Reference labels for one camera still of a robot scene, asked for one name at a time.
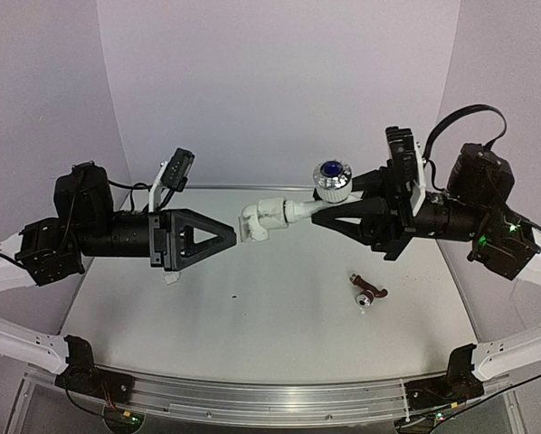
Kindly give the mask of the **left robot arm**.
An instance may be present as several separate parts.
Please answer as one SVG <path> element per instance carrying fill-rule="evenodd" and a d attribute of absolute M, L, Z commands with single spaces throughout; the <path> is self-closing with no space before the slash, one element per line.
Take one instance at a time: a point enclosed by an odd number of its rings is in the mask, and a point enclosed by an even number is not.
<path fill-rule="evenodd" d="M 234 228 L 189 209 L 166 208 L 162 189 L 185 188 L 189 164 L 163 165 L 145 211 L 117 211 L 104 168 L 76 165 L 55 185 L 57 214 L 0 241 L 0 293 L 50 285 L 85 271 L 83 258 L 147 258 L 178 272 L 236 243 Z"/>

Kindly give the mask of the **white faucet chrome knob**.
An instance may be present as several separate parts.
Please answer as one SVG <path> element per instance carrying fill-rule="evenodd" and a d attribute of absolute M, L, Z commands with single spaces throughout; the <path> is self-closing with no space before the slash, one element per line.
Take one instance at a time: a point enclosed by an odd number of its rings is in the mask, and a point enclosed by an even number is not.
<path fill-rule="evenodd" d="M 313 181 L 317 200 L 284 202 L 283 211 L 287 224 L 310 219 L 319 211 L 359 200 L 358 196 L 352 194 L 352 169 L 345 161 L 334 159 L 317 165 L 313 171 Z"/>

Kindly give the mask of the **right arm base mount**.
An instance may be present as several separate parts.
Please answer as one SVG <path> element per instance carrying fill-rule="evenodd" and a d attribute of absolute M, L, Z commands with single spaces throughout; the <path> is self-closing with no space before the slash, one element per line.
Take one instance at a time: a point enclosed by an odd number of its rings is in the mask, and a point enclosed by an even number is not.
<path fill-rule="evenodd" d="M 404 388 L 409 410 L 426 410 L 481 397 L 483 383 L 473 374 L 472 353 L 476 348 L 475 344 L 466 344 L 454 349 L 444 374 L 407 382 Z"/>

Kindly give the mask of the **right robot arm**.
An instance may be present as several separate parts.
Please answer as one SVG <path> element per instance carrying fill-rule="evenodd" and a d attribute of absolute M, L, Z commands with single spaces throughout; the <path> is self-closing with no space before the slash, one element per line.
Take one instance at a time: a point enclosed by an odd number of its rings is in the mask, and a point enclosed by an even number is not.
<path fill-rule="evenodd" d="M 487 148 L 463 146 L 445 191 L 428 192 L 415 208 L 391 166 L 356 177 L 358 201 L 314 213 L 314 224 L 396 260 L 414 238 L 468 242 L 468 260 L 541 287 L 541 226 L 513 212 L 509 163 Z"/>

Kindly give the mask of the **white elbow fitting far left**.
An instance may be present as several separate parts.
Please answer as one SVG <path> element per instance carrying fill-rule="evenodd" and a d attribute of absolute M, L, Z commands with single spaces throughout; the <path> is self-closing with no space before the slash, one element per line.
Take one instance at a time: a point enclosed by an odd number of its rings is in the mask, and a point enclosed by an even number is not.
<path fill-rule="evenodd" d="M 164 281 L 168 286 L 174 285 L 180 279 L 181 275 L 177 271 L 167 271 L 164 273 Z"/>

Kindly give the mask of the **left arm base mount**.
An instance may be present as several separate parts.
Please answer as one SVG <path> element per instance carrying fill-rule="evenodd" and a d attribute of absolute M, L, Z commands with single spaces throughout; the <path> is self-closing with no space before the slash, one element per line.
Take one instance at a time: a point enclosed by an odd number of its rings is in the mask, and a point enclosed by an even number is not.
<path fill-rule="evenodd" d="M 63 341 L 69 354 L 65 357 L 67 367 L 55 378 L 58 388 L 111 404 L 128 403 L 134 386 L 132 375 L 98 367 L 90 343 L 78 336 L 66 335 Z"/>

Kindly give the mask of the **white elbow fitting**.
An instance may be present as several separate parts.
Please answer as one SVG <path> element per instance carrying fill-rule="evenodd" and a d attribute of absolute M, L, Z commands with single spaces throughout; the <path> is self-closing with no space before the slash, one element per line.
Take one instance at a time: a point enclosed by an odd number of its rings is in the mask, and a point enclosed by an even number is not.
<path fill-rule="evenodd" d="M 247 205 L 239 215 L 241 242 L 267 241 L 271 231 L 288 229 L 285 203 L 284 197 L 274 197 Z"/>

